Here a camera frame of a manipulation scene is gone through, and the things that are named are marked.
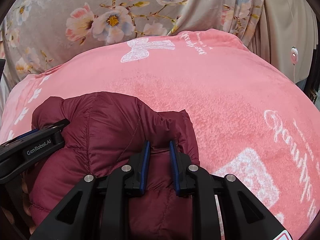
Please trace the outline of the maroon puffer jacket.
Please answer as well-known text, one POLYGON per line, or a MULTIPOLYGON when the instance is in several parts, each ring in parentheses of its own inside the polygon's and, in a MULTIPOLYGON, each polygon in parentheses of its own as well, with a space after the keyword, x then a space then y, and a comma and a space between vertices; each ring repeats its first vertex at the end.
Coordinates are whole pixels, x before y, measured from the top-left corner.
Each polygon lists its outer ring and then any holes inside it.
POLYGON ((191 239, 192 201, 172 185, 169 142, 199 164, 199 150, 189 115, 155 112, 138 98, 109 92, 75 98, 48 98, 35 109, 32 128, 67 119, 64 148, 39 162, 25 176, 30 213, 39 225, 58 202, 88 174, 103 177, 151 144, 144 196, 129 202, 132 234, 141 239, 191 239))

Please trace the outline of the pink fleece blanket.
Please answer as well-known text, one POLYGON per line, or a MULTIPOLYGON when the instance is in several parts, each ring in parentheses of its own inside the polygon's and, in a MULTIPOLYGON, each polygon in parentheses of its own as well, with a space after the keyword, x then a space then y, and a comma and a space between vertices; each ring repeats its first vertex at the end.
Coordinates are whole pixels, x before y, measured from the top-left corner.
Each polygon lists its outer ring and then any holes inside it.
POLYGON ((138 97, 155 111, 186 110, 201 165, 235 174, 299 239, 319 212, 319 110, 285 75, 233 35, 184 31, 81 53, 10 92, 1 142, 31 128, 50 96, 138 97))

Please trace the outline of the grey floral bedsheet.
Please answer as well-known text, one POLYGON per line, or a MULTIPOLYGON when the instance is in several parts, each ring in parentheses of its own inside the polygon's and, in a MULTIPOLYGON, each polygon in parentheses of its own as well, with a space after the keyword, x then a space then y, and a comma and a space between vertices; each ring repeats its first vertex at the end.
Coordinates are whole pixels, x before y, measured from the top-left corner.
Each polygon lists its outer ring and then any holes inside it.
POLYGON ((3 78, 13 88, 75 55, 143 36, 222 30, 249 44, 264 0, 15 0, 1 22, 3 78))

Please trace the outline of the beige curtain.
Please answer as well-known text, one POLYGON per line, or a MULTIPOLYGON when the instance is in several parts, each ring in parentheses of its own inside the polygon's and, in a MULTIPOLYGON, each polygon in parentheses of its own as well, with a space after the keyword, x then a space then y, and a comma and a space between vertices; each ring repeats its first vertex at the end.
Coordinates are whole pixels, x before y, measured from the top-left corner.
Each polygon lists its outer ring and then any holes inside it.
POLYGON ((272 64, 294 83, 310 72, 318 44, 316 15, 306 0, 265 0, 249 50, 272 64), (291 48, 299 60, 291 62, 291 48))

